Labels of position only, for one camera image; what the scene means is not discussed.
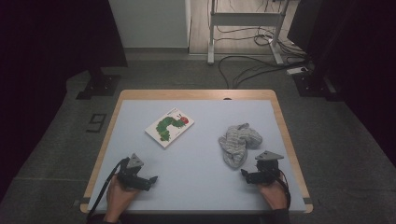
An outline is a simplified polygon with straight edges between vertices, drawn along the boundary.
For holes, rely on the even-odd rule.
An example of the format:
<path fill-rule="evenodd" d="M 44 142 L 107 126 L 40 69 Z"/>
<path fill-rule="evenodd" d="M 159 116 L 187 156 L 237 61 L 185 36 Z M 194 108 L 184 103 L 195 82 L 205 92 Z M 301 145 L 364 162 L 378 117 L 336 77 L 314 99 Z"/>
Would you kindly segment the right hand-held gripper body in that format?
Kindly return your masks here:
<path fill-rule="evenodd" d="M 278 161 L 282 159 L 282 155 L 265 150 L 256 157 L 256 167 L 258 171 L 248 175 L 248 182 L 250 184 L 264 185 L 274 183 L 280 177 Z"/>

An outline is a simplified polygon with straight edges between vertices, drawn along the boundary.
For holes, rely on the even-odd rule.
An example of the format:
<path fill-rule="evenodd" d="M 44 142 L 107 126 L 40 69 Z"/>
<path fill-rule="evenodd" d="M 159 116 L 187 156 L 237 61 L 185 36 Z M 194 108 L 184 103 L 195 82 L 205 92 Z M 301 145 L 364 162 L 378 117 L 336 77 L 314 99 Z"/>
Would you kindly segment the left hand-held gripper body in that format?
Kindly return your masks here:
<path fill-rule="evenodd" d="M 142 168 L 144 163 L 133 154 L 130 158 L 123 159 L 120 162 L 120 171 L 118 172 L 117 179 L 127 189 L 141 189 L 151 185 L 148 179 L 139 177 L 137 174 Z"/>

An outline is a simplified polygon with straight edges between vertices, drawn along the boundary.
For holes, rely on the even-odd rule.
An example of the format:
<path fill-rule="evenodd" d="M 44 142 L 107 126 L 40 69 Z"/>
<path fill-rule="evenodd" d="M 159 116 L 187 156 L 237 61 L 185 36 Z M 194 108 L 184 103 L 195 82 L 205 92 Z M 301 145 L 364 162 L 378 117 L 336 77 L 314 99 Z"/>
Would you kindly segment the grey fuzzy striped sock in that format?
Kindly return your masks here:
<path fill-rule="evenodd" d="M 262 136 L 248 123 L 230 126 L 226 134 L 219 138 L 223 159 L 233 169 L 243 165 L 249 148 L 258 147 L 261 143 Z"/>

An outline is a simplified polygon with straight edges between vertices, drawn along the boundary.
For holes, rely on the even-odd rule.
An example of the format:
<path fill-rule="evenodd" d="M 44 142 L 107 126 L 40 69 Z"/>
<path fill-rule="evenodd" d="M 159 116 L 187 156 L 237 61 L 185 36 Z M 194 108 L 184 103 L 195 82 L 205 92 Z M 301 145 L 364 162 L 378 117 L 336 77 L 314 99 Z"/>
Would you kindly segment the white caterpillar board book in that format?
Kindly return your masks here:
<path fill-rule="evenodd" d="M 192 118 L 178 108 L 172 108 L 149 125 L 145 132 L 160 146 L 167 148 L 193 124 L 194 120 Z"/>

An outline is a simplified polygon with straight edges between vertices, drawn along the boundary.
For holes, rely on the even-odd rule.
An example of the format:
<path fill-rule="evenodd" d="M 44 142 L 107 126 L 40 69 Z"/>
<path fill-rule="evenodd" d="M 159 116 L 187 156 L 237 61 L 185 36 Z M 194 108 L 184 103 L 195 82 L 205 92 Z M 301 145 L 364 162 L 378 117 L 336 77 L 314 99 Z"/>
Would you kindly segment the person's right hand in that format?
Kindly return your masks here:
<path fill-rule="evenodd" d="M 278 182 L 274 182 L 271 185 L 260 184 L 258 189 L 261 196 L 273 210 L 286 209 L 288 207 L 286 193 Z"/>

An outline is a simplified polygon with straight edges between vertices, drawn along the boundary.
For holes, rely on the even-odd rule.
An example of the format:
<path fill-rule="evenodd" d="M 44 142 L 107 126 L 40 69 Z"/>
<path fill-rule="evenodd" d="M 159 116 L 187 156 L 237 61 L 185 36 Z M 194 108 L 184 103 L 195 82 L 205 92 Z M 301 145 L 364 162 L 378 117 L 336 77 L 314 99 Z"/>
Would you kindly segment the person's left hand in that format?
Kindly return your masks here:
<path fill-rule="evenodd" d="M 106 193 L 107 210 L 106 219 L 119 219 L 123 211 L 131 204 L 139 189 L 126 189 L 114 175 Z"/>

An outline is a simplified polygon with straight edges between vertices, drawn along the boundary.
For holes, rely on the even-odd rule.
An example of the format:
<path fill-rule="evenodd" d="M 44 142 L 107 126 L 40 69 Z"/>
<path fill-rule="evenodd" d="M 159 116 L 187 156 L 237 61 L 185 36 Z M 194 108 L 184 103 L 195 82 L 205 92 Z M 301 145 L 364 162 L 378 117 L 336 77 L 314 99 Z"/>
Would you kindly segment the black stand base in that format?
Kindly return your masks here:
<path fill-rule="evenodd" d="M 320 97 L 330 102 L 342 102 L 343 98 L 328 77 L 308 74 L 293 75 L 293 81 L 301 97 Z"/>
<path fill-rule="evenodd" d="M 93 96 L 113 96 L 119 84 L 120 75 L 105 75 L 101 70 L 90 70 L 90 80 L 77 100 L 90 100 Z"/>

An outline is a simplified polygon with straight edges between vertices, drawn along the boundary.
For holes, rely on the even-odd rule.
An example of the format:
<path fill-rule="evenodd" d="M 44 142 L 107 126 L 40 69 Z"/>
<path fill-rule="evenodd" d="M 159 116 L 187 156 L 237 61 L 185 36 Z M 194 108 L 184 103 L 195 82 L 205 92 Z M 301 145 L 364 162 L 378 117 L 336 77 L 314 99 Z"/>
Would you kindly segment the white power strip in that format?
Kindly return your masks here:
<path fill-rule="evenodd" d="M 287 72 L 287 75 L 291 76 L 291 75 L 301 74 L 301 73 L 304 73 L 307 71 L 308 71 L 308 69 L 305 66 L 301 66 L 301 67 L 295 67 L 295 68 L 288 69 L 286 72 Z"/>

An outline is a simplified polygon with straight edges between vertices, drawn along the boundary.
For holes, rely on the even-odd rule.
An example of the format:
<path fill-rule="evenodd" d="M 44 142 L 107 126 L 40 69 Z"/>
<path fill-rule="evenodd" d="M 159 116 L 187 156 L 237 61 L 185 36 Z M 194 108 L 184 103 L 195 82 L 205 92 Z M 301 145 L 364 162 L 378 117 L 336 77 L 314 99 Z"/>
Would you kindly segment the black curtain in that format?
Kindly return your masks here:
<path fill-rule="evenodd" d="M 0 0 L 0 202 L 81 72 L 124 66 L 108 0 Z"/>
<path fill-rule="evenodd" d="M 396 0 L 321 0 L 311 45 L 396 166 Z"/>

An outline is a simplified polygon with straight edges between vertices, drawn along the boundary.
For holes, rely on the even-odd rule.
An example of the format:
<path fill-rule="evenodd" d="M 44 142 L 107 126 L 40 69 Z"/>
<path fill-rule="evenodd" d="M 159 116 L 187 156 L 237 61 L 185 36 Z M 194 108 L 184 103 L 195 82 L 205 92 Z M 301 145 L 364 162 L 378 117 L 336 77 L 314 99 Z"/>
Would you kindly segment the white cabinet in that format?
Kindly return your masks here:
<path fill-rule="evenodd" d="M 187 49 L 191 0 L 108 0 L 125 48 Z"/>

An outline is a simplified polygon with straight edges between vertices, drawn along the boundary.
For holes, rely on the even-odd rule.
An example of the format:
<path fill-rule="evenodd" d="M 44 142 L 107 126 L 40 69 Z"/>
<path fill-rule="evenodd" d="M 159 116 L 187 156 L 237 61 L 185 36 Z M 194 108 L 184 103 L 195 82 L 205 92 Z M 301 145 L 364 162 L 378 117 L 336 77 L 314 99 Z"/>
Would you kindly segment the white metal desk frame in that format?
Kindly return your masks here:
<path fill-rule="evenodd" d="M 275 29 L 273 37 L 269 40 L 269 46 L 276 63 L 278 65 L 283 65 L 284 62 L 280 55 L 281 50 L 277 41 L 287 14 L 289 3 L 290 0 L 285 0 L 279 12 L 230 13 L 217 12 L 216 0 L 210 0 L 207 63 L 213 64 L 215 61 L 214 28 L 216 26 L 266 26 Z"/>

